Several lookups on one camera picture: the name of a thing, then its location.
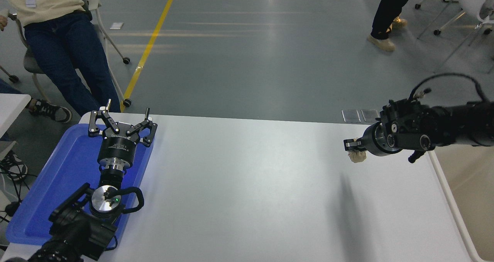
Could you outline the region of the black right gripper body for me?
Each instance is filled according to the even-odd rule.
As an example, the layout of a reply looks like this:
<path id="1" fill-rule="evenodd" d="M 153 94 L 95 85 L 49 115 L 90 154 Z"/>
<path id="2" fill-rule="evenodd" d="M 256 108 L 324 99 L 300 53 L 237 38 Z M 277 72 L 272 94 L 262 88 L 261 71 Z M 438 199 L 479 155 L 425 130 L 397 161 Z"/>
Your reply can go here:
<path id="1" fill-rule="evenodd" d="M 380 124 L 373 124 L 367 127 L 360 138 L 360 142 L 363 148 L 374 156 L 381 156 L 382 151 L 377 139 L 377 131 L 380 130 Z"/>

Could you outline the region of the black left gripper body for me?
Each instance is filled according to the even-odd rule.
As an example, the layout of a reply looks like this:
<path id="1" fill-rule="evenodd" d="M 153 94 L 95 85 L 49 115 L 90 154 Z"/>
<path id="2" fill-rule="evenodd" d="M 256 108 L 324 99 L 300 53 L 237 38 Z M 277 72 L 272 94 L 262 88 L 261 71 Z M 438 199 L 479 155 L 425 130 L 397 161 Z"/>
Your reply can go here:
<path id="1" fill-rule="evenodd" d="M 135 139 L 137 135 L 133 134 L 128 138 L 126 132 L 131 125 L 123 122 L 118 122 L 117 125 L 120 130 L 118 134 L 115 134 L 110 127 L 104 129 L 97 161 L 100 165 L 106 166 L 110 160 L 119 159 L 125 166 L 133 166 L 137 143 L 131 139 Z"/>

